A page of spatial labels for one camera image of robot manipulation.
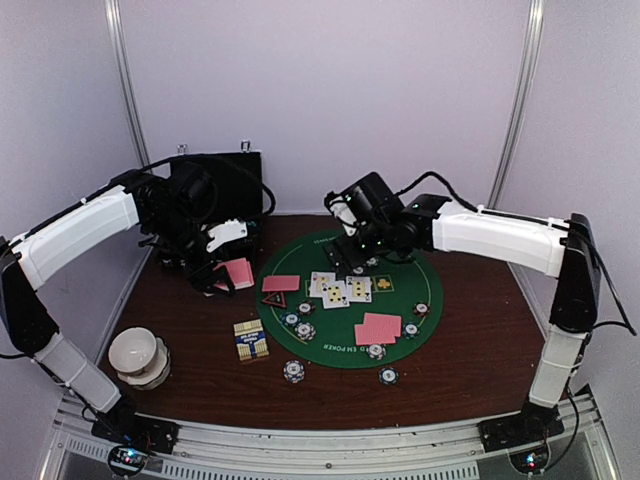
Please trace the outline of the three of hearts card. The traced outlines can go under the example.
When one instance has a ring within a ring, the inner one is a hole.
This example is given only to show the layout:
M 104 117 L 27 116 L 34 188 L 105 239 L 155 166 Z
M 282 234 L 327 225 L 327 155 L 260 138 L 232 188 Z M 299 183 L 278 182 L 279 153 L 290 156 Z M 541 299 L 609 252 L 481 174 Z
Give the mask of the three of hearts card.
M 311 298 L 321 298 L 323 292 L 323 285 L 328 282 L 336 280 L 336 274 L 334 272 L 319 272 L 313 271 L 311 273 L 309 295 Z

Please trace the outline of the five of spades card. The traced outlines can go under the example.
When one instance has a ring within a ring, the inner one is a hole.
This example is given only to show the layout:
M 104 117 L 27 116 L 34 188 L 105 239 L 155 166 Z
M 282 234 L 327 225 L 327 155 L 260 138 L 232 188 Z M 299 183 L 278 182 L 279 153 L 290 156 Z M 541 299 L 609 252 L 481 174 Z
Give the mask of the five of spades card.
M 322 303 L 324 309 L 347 308 L 350 306 L 344 281 L 332 281 L 322 284 Z

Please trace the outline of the red card deck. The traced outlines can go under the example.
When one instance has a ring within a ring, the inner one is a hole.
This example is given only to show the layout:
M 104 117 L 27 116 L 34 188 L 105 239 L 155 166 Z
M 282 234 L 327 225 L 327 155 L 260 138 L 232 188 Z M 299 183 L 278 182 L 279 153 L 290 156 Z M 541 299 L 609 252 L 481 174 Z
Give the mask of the red card deck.
M 246 258 L 228 260 L 218 264 L 214 270 L 225 268 L 230 276 L 234 287 L 239 289 L 250 288 L 255 285 L 254 276 L 250 262 Z

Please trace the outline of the dealt card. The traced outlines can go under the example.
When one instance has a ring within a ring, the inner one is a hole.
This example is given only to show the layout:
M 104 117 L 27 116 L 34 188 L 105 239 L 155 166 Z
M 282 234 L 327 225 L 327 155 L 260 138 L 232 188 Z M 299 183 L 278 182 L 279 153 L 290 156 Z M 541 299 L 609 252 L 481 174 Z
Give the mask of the dealt card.
M 402 331 L 402 317 L 399 315 L 367 312 L 364 315 L 364 331 L 370 336 L 399 337 Z
M 262 281 L 263 292 L 295 292 L 299 289 L 299 275 L 268 275 Z

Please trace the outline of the blue beige 10 chip stack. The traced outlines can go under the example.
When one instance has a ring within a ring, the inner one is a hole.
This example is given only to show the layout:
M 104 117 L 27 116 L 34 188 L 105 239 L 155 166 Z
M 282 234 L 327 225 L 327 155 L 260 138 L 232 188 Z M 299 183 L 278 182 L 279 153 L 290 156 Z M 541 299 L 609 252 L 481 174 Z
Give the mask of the blue beige 10 chip stack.
M 290 360 L 284 364 L 283 377 L 290 383 L 299 383 L 305 378 L 304 365 L 298 360 Z

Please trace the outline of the blue green 50 chip stack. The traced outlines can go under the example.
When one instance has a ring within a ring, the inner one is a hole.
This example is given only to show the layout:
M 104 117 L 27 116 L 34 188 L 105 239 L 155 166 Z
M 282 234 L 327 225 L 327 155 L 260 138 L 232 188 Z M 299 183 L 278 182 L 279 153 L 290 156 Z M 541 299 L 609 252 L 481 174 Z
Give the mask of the blue green 50 chip stack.
M 392 367 L 382 368 L 378 373 L 379 382 L 383 385 L 395 385 L 399 378 L 399 372 Z

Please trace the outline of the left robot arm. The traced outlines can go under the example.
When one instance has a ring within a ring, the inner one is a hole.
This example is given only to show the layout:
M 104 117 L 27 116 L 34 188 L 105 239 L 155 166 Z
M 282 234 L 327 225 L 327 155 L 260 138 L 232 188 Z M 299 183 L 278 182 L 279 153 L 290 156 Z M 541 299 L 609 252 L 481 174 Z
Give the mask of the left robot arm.
M 144 424 L 122 402 L 121 390 L 65 337 L 39 296 L 70 264 L 105 241 L 139 228 L 184 264 L 198 292 L 235 287 L 218 251 L 247 235 L 245 221 L 212 224 L 219 189 L 199 165 L 182 160 L 169 177 L 148 167 L 128 170 L 52 218 L 1 243 L 1 320 L 18 353 L 60 380 L 98 414 L 123 444 Z

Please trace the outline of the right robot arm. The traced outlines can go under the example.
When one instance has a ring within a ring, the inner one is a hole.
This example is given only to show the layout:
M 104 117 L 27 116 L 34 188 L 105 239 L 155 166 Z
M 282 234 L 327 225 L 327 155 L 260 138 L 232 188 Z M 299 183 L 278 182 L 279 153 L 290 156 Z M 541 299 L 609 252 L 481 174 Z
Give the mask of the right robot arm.
M 525 217 L 465 207 L 434 194 L 421 194 L 409 205 L 396 197 L 375 205 L 362 193 L 330 193 L 324 203 L 345 229 L 328 253 L 339 270 L 414 250 L 470 254 L 506 263 L 529 307 L 534 303 L 525 271 L 555 279 L 548 320 L 538 326 L 545 343 L 527 395 L 530 405 L 512 423 L 513 433 L 526 442 L 545 431 L 549 410 L 562 397 L 598 317 L 601 273 L 589 219 L 578 213 L 567 220 Z

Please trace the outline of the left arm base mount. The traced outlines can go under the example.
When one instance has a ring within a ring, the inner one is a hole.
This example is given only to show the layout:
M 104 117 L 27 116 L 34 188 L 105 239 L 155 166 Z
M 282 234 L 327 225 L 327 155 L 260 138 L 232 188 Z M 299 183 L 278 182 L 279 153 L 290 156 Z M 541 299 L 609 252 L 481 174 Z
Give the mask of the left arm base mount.
M 171 454 L 178 440 L 177 423 L 136 415 L 133 427 L 119 434 L 96 421 L 91 428 L 94 437 L 132 446 L 146 452 Z

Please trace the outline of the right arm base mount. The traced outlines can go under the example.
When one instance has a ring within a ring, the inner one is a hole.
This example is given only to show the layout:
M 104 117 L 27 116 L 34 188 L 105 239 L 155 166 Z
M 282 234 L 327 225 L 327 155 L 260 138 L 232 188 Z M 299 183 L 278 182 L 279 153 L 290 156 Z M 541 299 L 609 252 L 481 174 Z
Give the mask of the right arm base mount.
M 486 453 L 511 449 L 560 435 L 565 431 L 561 420 L 543 421 L 516 414 L 484 420 L 478 430 Z

